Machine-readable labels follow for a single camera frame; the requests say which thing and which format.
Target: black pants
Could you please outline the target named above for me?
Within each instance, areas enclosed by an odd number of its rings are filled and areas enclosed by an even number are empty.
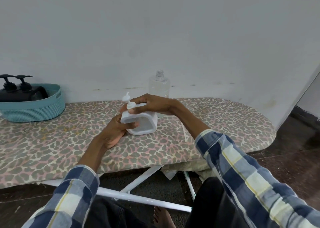
[[[85,227],[144,228],[152,227],[140,221],[130,210],[110,199],[100,198],[92,203]],[[200,187],[185,228],[248,227],[228,198],[216,177],[208,178]]]

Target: teal woven basket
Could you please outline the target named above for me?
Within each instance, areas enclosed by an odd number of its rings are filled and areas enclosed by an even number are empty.
[[[44,87],[49,97],[38,101],[0,102],[0,113],[4,118],[13,122],[45,121],[63,112],[66,105],[59,85],[31,85]]]

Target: ironing board leg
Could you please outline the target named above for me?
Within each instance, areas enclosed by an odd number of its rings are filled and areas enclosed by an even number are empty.
[[[186,178],[186,182],[188,183],[188,186],[189,186],[189,189],[190,189],[190,193],[191,193],[191,196],[192,196],[192,200],[194,201],[195,200],[195,197],[196,197],[196,193],[193,189],[193,186],[192,186],[192,183],[190,181],[190,177],[189,177],[189,174],[188,172],[183,172],[184,174],[184,177]]]
[[[57,187],[60,185],[61,182],[62,182],[62,179],[42,181],[41,183]],[[117,199],[132,201],[132,202],[136,202],[136,203],[141,203],[141,204],[148,204],[148,205],[152,205],[152,206],[159,206],[159,207],[163,207],[163,208],[191,212],[191,207],[189,207],[189,206],[185,206],[185,205],[181,205],[181,204],[174,204],[174,203],[165,202],[165,201],[161,201],[161,200],[157,200],[157,199],[153,199],[153,198],[145,198],[145,197],[141,197],[141,196],[125,193],[125,192],[119,192],[119,191],[115,191],[115,190],[107,189],[107,188],[102,188],[102,187],[98,188],[97,194],[104,196],[104,197],[109,197],[109,198],[117,198]]]
[[[122,189],[120,192],[126,192],[130,193],[132,189],[134,189],[136,186],[138,186],[140,183],[142,183],[144,180],[146,180],[148,177],[150,177],[153,173],[155,173],[157,170],[159,170],[163,165],[157,165],[154,167],[150,167],[148,170],[146,170],[144,173],[142,173],[137,179],[135,179],[133,182],[128,184],[124,189]]]

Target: clear plastic bottle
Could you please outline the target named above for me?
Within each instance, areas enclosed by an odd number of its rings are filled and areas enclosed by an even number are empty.
[[[169,97],[170,79],[163,75],[163,70],[157,70],[155,76],[149,78],[149,94]]]

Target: shirt sleeve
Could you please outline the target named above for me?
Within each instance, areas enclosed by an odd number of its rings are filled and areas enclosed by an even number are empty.
[[[99,177],[90,167],[76,165],[54,190],[49,202],[22,227],[82,227],[99,183]]]
[[[250,227],[320,227],[320,212],[279,183],[230,137],[207,129],[195,143]]]

